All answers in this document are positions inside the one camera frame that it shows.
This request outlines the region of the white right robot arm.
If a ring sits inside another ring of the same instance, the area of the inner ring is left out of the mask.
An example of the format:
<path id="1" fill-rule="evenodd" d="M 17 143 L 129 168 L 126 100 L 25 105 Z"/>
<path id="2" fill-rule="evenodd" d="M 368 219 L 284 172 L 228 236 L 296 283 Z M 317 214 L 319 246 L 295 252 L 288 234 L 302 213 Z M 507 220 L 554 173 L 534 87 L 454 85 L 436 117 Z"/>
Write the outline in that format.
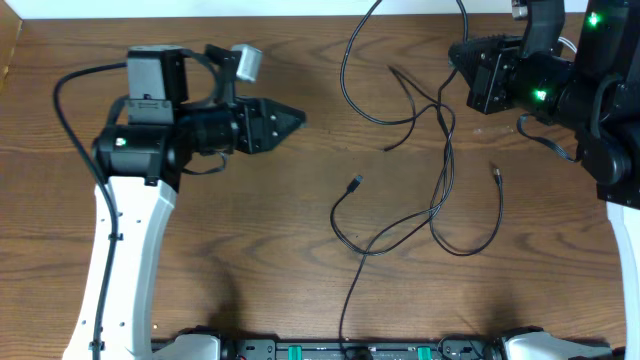
<path id="1" fill-rule="evenodd" d="M 449 59 L 469 86 L 467 104 L 483 114 L 521 108 L 525 118 L 573 131 L 566 159 L 595 180 L 619 251 L 626 345 L 578 343 L 541 328 L 515 329 L 486 351 L 489 359 L 636 359 L 639 356 L 639 4 L 588 2 L 575 56 L 561 58 L 562 0 L 515 1 L 521 36 L 454 44 Z"/>

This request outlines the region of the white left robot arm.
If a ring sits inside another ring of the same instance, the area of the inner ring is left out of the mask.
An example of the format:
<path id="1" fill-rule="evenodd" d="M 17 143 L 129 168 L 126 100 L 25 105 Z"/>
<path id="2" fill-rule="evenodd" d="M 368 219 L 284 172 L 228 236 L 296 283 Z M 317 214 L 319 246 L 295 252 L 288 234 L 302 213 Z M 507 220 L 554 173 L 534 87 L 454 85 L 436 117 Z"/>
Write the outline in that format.
<path id="1" fill-rule="evenodd" d="M 128 92 L 81 157 L 96 188 L 96 227 L 67 359 L 235 359 L 231 341 L 196 327 L 154 344 L 151 310 L 164 233 L 194 155 L 227 159 L 277 147 L 303 127 L 301 110 L 239 96 L 257 79 L 260 50 L 133 46 Z"/>

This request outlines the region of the clear tape strip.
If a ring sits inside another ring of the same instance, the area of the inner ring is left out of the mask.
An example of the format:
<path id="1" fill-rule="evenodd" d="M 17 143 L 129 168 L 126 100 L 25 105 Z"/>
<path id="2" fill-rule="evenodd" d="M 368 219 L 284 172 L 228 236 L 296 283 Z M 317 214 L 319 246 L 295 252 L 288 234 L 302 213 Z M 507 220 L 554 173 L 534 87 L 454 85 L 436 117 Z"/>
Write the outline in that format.
<path id="1" fill-rule="evenodd" d="M 476 128 L 473 134 L 477 136 L 498 136 L 512 134 L 514 130 L 510 126 Z"/>

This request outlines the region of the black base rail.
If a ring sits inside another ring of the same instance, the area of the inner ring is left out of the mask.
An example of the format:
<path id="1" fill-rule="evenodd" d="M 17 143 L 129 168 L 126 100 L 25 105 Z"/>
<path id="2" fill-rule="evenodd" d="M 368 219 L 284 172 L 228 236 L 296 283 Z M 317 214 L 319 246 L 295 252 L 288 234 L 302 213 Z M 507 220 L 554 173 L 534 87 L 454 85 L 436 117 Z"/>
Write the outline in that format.
<path id="1" fill-rule="evenodd" d="M 230 337 L 197 326 L 173 339 L 154 339 L 155 359 L 221 360 L 429 360 L 429 359 L 623 359 L 624 348 L 596 340 L 557 338 L 539 327 L 517 328 L 493 339 L 454 334 L 420 340 L 284 340 L 276 336 Z"/>

